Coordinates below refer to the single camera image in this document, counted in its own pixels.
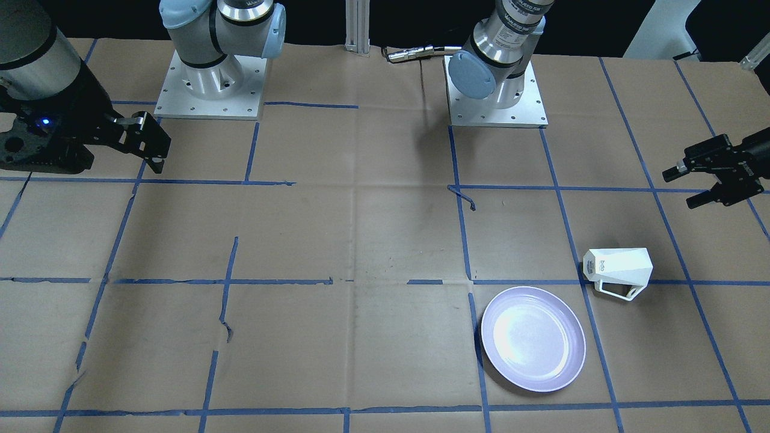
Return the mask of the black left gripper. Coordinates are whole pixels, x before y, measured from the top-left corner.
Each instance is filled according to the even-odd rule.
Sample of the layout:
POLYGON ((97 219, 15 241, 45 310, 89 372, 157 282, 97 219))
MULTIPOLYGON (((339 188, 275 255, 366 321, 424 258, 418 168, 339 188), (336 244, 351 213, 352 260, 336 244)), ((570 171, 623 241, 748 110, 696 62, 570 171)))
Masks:
POLYGON ((734 145, 728 135, 716 135, 688 146, 684 157, 674 167, 662 172, 666 183, 688 173, 714 174, 718 180, 711 189, 688 197, 688 208, 696 209, 709 203, 733 205, 764 188, 760 179, 769 178, 769 129, 764 128, 734 145))

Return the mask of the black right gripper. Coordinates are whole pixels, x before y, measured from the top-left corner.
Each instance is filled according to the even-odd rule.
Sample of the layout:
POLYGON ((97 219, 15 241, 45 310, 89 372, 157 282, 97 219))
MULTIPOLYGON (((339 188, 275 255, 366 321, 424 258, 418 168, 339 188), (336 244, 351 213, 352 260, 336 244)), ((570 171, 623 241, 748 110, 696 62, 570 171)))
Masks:
POLYGON ((150 114, 121 117, 93 72, 83 61, 79 66, 74 81, 47 98, 14 99, 2 86, 2 112, 16 115, 11 129, 1 134, 2 169, 79 174, 93 166, 89 146, 108 146, 162 173, 170 136, 150 114))

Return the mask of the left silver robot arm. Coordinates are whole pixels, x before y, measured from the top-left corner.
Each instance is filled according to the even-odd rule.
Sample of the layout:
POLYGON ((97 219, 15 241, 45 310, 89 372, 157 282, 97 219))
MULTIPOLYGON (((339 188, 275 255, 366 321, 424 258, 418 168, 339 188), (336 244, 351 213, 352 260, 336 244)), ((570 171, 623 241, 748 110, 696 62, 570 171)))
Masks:
MULTIPOLYGON (((542 127, 546 112, 531 66, 551 1, 497 1, 488 19, 445 59, 450 115, 460 126, 542 127)), ((715 184, 686 200, 689 208, 731 206, 764 192, 768 178, 768 130, 734 144, 716 135, 688 146, 666 183, 690 173, 715 176, 715 184)))

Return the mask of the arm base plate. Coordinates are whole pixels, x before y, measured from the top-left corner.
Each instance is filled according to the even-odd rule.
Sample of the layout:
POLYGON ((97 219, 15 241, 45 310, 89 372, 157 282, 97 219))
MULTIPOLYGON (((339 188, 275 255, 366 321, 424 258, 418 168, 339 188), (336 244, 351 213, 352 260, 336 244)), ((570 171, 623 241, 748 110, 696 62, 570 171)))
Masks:
POLYGON ((445 64, 446 95, 452 126, 545 128, 549 124, 545 105, 530 61, 517 85, 503 83, 485 99, 473 99, 462 94, 449 75, 447 55, 445 64))
POLYGON ((266 58, 229 55, 197 69, 174 53, 153 113, 178 120, 258 121, 269 66, 266 58))

